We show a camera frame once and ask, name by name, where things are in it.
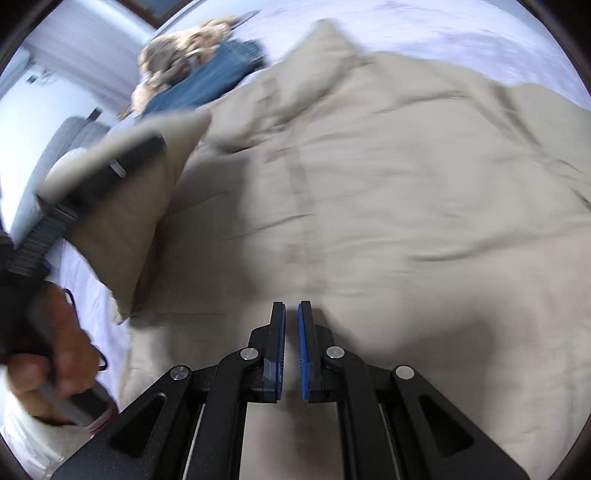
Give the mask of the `grey quilted headboard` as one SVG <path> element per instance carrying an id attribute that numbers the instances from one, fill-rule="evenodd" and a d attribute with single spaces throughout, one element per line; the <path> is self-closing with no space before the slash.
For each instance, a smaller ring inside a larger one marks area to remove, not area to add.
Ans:
<path id="1" fill-rule="evenodd" d="M 79 116 L 64 120 L 43 150 L 25 186 L 9 230 L 16 243 L 38 217 L 35 190 L 54 164 L 71 150 L 88 148 L 97 143 L 109 130 L 110 127 L 100 121 Z"/>

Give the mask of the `brown striped plush clothes pile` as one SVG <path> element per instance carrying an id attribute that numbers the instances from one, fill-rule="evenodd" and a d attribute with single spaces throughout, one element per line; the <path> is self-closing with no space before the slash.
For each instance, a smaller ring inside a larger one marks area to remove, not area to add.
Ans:
<path id="1" fill-rule="evenodd" d="M 235 16 L 211 19 L 151 40 L 137 57 L 140 82 L 119 119 L 141 114 L 154 96 L 185 80 L 211 60 L 239 22 Z"/>

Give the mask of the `folded blue jeans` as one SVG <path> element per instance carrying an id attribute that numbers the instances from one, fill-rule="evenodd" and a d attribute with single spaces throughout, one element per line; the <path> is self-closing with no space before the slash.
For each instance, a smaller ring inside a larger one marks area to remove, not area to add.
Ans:
<path id="1" fill-rule="evenodd" d="M 238 86 L 245 77 L 266 66 L 266 50 L 256 40 L 225 40 L 214 57 L 187 78 L 158 93 L 142 115 L 200 107 Z"/>

